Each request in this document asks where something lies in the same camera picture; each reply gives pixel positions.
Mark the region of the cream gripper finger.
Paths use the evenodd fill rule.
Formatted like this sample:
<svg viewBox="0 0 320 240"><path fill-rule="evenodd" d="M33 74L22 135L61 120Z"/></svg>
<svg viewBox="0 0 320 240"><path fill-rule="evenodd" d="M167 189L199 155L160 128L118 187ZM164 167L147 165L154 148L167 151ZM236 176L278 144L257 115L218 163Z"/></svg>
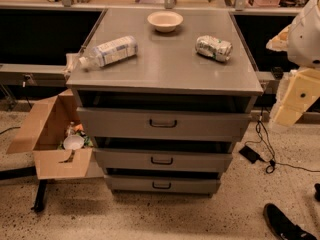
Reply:
<svg viewBox="0 0 320 240"><path fill-rule="evenodd" d="M301 102L277 101L273 107L273 122L281 126L292 126L303 114Z"/></svg>

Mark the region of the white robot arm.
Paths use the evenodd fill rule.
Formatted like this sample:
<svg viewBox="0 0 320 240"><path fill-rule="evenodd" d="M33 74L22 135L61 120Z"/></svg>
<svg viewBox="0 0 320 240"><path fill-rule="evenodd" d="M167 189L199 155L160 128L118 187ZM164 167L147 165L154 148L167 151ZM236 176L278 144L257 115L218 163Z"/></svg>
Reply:
<svg viewBox="0 0 320 240"><path fill-rule="evenodd" d="M288 60L298 65L279 82L270 112L274 129L294 125L320 97L320 0L309 0L288 26Z"/></svg>

